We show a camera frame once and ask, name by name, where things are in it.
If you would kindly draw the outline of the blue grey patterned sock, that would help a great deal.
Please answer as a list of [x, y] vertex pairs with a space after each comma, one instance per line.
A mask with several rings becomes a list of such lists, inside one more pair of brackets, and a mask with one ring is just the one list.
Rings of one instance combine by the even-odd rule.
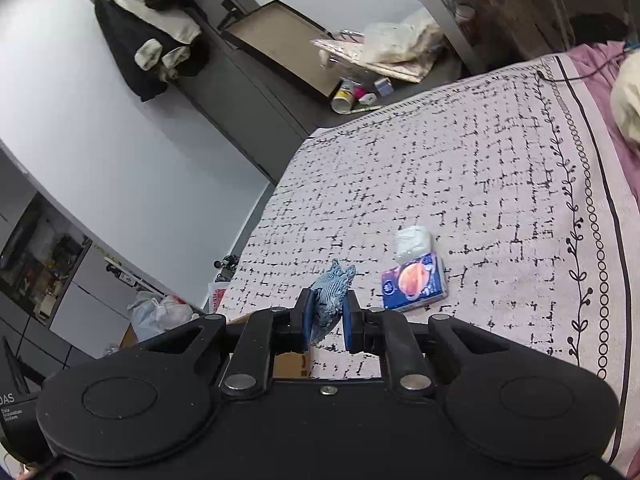
[[347, 293], [356, 275], [356, 266], [343, 269], [341, 263], [333, 260], [329, 269], [311, 285], [314, 293], [312, 312], [311, 343], [318, 344], [341, 321]]

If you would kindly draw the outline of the brown cardboard box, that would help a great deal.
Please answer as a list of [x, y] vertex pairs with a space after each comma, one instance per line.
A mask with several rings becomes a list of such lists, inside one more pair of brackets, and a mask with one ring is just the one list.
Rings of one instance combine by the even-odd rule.
[[227, 334], [230, 361], [222, 383], [228, 390], [266, 390], [273, 378], [309, 377], [309, 334], [296, 311], [256, 311], [232, 321]]

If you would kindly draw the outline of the blue planet tissue pack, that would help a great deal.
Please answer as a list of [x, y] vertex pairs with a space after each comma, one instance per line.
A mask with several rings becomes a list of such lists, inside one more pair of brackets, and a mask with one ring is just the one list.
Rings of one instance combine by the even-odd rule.
[[427, 307], [448, 296], [442, 260], [429, 252], [381, 274], [383, 308], [404, 312]]

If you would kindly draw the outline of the black toy on floor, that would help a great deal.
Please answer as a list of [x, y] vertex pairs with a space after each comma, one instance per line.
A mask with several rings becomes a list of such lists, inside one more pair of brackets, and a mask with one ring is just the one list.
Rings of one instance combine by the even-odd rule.
[[239, 261], [240, 259], [237, 255], [228, 255], [221, 260], [216, 260], [213, 263], [213, 267], [217, 271], [215, 282], [230, 282], [234, 277]]

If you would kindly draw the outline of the red white plastic bag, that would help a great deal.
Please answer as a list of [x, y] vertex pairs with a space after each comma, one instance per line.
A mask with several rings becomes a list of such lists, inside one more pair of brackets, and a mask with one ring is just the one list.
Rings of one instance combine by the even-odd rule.
[[207, 295], [207, 312], [208, 313], [216, 313], [219, 309], [222, 300], [224, 299], [224, 294], [226, 293], [229, 282], [211, 282], [208, 284], [208, 295]]

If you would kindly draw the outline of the white plastic bags on floor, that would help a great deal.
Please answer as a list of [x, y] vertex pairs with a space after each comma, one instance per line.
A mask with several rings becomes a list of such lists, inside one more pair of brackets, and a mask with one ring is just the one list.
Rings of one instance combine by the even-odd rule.
[[200, 316], [190, 304], [176, 296], [160, 296], [144, 290], [137, 293], [127, 311], [130, 325], [139, 342], [160, 336]]

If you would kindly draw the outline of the dark grey door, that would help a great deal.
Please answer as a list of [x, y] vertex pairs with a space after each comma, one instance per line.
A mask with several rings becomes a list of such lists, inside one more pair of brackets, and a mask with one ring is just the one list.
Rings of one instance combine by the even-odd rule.
[[331, 98], [316, 99], [225, 40], [220, 24], [263, 4], [255, 0], [195, 0], [210, 60], [180, 91], [272, 183], [314, 130], [333, 117]]

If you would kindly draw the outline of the white yellow cylinder can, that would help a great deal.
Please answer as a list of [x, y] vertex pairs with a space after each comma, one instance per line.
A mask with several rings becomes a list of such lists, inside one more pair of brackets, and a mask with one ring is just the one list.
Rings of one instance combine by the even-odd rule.
[[356, 93], [359, 89], [360, 85], [355, 81], [343, 79], [331, 101], [331, 108], [334, 113], [339, 115], [348, 114], [355, 106], [357, 101]]

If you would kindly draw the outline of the small blue white box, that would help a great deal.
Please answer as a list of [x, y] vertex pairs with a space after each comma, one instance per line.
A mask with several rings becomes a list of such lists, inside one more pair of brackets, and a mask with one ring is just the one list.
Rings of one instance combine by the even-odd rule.
[[374, 82], [374, 86], [375, 86], [376, 92], [378, 92], [380, 96], [389, 96], [394, 92], [394, 87], [392, 85], [392, 82], [386, 77], [378, 78]]

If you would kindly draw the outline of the cluttered shelf cabinet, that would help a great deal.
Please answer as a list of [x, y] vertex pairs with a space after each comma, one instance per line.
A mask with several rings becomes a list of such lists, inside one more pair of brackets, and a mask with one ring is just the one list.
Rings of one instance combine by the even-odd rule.
[[1, 290], [49, 327], [92, 240], [37, 193], [1, 245]]

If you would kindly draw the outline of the brown framed board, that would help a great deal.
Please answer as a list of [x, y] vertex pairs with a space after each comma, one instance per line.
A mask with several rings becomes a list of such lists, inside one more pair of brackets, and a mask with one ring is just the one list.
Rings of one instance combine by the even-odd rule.
[[314, 40], [332, 39], [323, 26], [288, 4], [272, 0], [220, 24], [221, 36], [316, 99], [327, 100], [341, 76], [321, 65]]

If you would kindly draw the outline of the cream plastic bag pile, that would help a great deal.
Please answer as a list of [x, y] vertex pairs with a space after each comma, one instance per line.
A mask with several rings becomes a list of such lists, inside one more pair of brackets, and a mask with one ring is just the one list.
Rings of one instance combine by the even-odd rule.
[[373, 23], [364, 32], [342, 30], [335, 39], [318, 38], [321, 62], [354, 74], [421, 82], [431, 71], [445, 38], [427, 10], [417, 10], [399, 23]]

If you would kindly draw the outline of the black and cream hanging jacket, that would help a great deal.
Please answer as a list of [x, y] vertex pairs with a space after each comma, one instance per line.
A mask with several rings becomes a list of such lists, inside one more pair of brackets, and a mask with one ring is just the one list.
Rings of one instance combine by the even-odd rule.
[[142, 102], [180, 78], [198, 76], [210, 59], [195, 0], [93, 0], [94, 14], [129, 89]]

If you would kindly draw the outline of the cream plush pillow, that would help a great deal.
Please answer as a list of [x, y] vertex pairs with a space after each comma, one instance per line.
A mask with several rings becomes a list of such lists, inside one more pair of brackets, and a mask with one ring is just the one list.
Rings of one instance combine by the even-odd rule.
[[611, 91], [612, 115], [620, 133], [631, 144], [640, 144], [640, 53], [634, 52], [620, 66]]

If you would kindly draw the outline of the mauve bed sheet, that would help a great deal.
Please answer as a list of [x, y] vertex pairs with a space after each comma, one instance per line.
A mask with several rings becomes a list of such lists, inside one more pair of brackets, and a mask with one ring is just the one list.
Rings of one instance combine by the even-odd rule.
[[576, 162], [570, 244], [582, 301], [565, 323], [568, 355], [607, 382], [620, 420], [604, 458], [639, 475], [639, 149], [620, 133], [611, 91], [623, 63], [618, 42], [580, 46], [553, 66], [561, 77], [565, 148]]

